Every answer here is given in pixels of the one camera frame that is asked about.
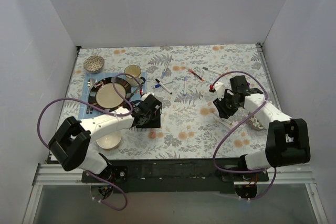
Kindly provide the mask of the orange cap marker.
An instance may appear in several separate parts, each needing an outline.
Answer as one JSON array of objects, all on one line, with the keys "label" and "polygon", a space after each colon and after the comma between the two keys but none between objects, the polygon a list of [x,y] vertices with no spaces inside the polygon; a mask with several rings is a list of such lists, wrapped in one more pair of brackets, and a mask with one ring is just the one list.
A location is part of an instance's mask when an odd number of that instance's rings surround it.
[{"label": "orange cap marker", "polygon": [[231,121],[228,120],[228,119],[220,118],[220,120],[223,121],[223,122],[225,122],[225,123],[228,124],[228,125],[233,126],[233,122],[231,122]]}]

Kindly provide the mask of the pink cap marker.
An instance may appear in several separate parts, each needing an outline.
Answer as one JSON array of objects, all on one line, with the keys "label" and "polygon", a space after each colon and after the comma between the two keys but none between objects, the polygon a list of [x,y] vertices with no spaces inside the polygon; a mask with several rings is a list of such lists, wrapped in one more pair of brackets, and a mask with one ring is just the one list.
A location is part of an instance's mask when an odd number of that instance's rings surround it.
[{"label": "pink cap marker", "polygon": [[228,125],[228,124],[226,124],[225,122],[221,121],[219,117],[216,117],[216,116],[215,116],[214,119],[215,119],[218,123],[220,123],[220,124],[222,124],[224,127],[226,127],[228,130],[231,130],[231,129],[233,128],[233,126]]}]

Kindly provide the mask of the black cap marker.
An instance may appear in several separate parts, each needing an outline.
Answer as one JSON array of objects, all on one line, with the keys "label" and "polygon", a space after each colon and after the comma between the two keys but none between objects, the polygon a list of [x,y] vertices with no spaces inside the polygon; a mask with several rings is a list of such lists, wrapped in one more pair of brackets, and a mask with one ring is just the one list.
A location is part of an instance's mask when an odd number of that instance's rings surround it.
[{"label": "black cap marker", "polygon": [[163,84],[158,78],[155,79],[155,81],[169,94],[172,94],[172,91],[169,90],[165,84]]}]

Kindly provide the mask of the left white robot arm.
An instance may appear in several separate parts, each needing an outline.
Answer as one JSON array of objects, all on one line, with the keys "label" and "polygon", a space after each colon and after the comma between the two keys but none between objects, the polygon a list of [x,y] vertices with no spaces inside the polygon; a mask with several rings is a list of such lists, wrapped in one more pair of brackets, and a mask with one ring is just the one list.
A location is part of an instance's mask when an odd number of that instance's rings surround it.
[{"label": "left white robot arm", "polygon": [[112,170],[106,157],[89,145],[120,130],[161,127],[162,103],[151,93],[142,96],[131,108],[120,107],[113,112],[89,119],[66,118],[49,141],[49,149],[65,171],[88,170],[100,182],[111,178]]}]

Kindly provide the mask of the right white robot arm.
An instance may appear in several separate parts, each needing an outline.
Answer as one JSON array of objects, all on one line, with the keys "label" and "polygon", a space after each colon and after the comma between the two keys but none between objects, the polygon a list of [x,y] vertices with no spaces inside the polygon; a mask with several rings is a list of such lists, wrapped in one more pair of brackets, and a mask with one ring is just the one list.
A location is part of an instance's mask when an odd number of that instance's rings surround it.
[{"label": "right white robot arm", "polygon": [[219,117],[228,119],[239,108],[257,118],[267,130],[266,147],[262,151],[242,155],[236,168],[216,168],[221,172],[238,174],[251,180],[257,173],[271,167],[308,163],[311,159],[308,126],[304,119],[294,119],[281,112],[267,100],[265,90],[251,88],[244,75],[230,79],[231,88],[216,81],[209,86],[217,94],[213,104]]}]

